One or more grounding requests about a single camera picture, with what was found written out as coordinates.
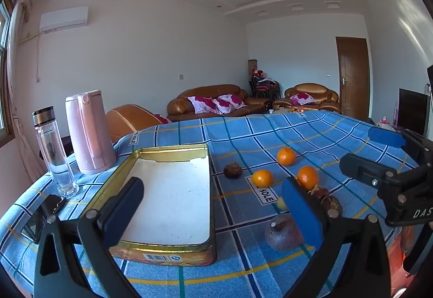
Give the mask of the dark mangosteen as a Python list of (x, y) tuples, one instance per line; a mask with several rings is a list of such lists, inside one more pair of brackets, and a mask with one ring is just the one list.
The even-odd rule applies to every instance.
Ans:
[(223, 170), (223, 174), (227, 179), (238, 179), (242, 173), (242, 167), (240, 167), (236, 162), (227, 164)]
[(317, 184), (308, 193), (317, 200), (317, 202), (325, 211), (333, 209), (337, 211), (338, 214), (343, 214), (343, 206), (340, 204), (340, 201), (337, 199), (337, 197), (331, 195), (327, 188)]

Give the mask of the large orange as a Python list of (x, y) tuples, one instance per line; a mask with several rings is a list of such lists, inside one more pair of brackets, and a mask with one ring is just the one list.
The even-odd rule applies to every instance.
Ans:
[(303, 166), (297, 173), (297, 182), (305, 190), (311, 191), (316, 185), (319, 184), (319, 174), (312, 166)]

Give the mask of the small mandarin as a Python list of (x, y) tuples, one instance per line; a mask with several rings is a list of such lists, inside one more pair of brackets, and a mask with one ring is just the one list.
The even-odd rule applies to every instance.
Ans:
[(251, 181), (259, 188), (266, 188), (273, 184), (274, 176), (269, 170), (257, 170), (252, 174)]
[(277, 162), (284, 166), (292, 166), (296, 162), (297, 155), (295, 151), (289, 147), (279, 149), (277, 152)]

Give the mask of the purple red radish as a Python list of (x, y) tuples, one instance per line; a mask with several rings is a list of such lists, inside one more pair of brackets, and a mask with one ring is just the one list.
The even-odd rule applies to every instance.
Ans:
[(266, 226), (266, 243), (278, 252), (287, 252), (304, 243), (304, 238), (291, 214), (279, 214)]

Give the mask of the small yellow longan fruit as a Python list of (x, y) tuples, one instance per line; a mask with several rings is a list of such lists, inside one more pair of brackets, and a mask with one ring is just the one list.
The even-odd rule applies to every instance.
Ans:
[(284, 202), (284, 199), (282, 197), (278, 198), (278, 200), (277, 200), (277, 207), (281, 211), (287, 211), (288, 210), (288, 206), (286, 205), (286, 203)]

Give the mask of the black television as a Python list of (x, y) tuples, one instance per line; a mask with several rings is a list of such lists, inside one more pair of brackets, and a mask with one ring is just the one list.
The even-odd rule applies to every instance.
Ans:
[(427, 135), (430, 98), (424, 93), (399, 89), (397, 126)]

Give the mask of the black smartphone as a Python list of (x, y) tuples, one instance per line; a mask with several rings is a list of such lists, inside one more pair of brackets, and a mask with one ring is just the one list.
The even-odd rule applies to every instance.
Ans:
[(42, 201), (42, 204), (39, 205), (34, 214), (30, 216), (21, 230), (21, 235), (34, 244), (38, 244), (47, 218), (52, 215), (57, 215), (66, 203), (67, 200), (65, 197), (49, 195)]

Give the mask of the brown wooden door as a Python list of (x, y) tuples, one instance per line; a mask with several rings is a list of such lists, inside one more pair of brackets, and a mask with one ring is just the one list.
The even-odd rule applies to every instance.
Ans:
[(370, 65), (365, 38), (336, 37), (340, 69), (340, 105), (344, 115), (368, 120)]

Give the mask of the blue plaid tablecloth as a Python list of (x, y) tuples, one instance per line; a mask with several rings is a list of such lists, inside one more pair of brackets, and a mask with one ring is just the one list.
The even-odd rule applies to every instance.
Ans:
[[(375, 190), (343, 176), (340, 158), (350, 152), (399, 172), (413, 169), (415, 162), (402, 150), (372, 142), (369, 129), (368, 123), (332, 112), (303, 112), (181, 121), (123, 137), (114, 147), (118, 161), (139, 148), (208, 146), (217, 260), (208, 267), (178, 268), (120, 259), (118, 267), (143, 297), (281, 297), (312, 258), (313, 248), (303, 245), (282, 253), (266, 244), (264, 228), (278, 210), (270, 196), (250, 186), (249, 177), (269, 170), (274, 176), (271, 193), (279, 195), (285, 178), (310, 165), (320, 184), (340, 201), (344, 216), (384, 219), (385, 207)], [(284, 147), (297, 155), (292, 166), (277, 162)], [(227, 179), (223, 170), (233, 162), (243, 173)]]

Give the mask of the clear glass water bottle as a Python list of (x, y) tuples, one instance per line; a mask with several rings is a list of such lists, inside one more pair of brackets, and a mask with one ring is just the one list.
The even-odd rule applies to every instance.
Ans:
[(32, 120), (40, 152), (59, 194), (65, 198), (75, 196), (79, 188), (67, 160), (54, 108), (49, 106), (34, 111)]

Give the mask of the stacked dark chairs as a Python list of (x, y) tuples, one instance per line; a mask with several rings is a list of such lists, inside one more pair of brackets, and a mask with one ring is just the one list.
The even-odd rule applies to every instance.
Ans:
[(254, 98), (267, 98), (270, 101), (275, 101), (281, 97), (280, 85), (276, 81), (259, 80), (258, 77), (252, 77), (249, 83)]

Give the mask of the gold metal tin tray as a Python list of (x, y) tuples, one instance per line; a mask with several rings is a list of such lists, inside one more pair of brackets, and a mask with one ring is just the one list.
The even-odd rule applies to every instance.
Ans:
[(111, 174), (85, 207), (100, 210), (137, 177), (144, 197), (110, 253), (129, 261), (170, 266), (215, 262), (211, 171), (205, 144), (141, 148)]

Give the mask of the pink electric kettle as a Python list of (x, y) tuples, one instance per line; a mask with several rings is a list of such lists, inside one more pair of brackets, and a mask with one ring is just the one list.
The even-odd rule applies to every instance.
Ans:
[(65, 99), (67, 125), (78, 168), (83, 174), (108, 170), (116, 162), (101, 91)]

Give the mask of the pink floral pillow right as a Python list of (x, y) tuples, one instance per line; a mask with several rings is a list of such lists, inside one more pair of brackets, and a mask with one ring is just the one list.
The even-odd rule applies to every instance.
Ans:
[(221, 95), (217, 98), (214, 98), (212, 102), (216, 106), (218, 113), (221, 115), (230, 114), (231, 112), (246, 106), (243, 100), (234, 94)]

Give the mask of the tall decorated vase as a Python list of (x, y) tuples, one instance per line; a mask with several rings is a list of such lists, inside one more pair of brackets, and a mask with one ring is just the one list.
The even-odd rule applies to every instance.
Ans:
[(258, 72), (258, 63), (257, 60), (248, 60), (248, 73), (249, 77), (252, 78)]

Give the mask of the pink floral pillow left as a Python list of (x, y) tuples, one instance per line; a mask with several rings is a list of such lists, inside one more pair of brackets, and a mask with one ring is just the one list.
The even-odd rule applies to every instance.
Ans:
[(220, 114), (218, 107), (214, 103), (212, 98), (206, 98), (202, 96), (189, 96), (189, 102), (193, 105), (196, 115), (203, 113), (213, 113), (216, 115)]

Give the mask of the brown leather long sofa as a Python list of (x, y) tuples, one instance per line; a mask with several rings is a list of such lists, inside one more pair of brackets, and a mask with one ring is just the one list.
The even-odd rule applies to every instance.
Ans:
[(172, 122), (212, 117), (243, 117), (266, 112), (267, 98), (249, 97), (237, 85), (211, 85), (182, 92), (167, 105), (167, 118)]

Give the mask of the window with frame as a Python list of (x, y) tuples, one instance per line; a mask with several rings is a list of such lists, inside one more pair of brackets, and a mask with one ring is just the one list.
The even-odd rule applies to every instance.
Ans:
[(3, 147), (14, 138), (12, 127), (12, 114), (9, 110), (9, 91), (6, 68), (6, 45), (9, 33), (10, 18), (12, 14), (12, 0), (1, 0), (1, 29), (0, 29), (0, 55), (1, 55), (1, 130), (0, 146)]

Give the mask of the white wall air conditioner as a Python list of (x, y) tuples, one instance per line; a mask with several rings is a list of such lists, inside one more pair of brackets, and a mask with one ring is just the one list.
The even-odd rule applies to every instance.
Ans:
[(57, 30), (86, 26), (88, 15), (88, 6), (71, 7), (43, 13), (40, 18), (40, 32), (50, 33)]

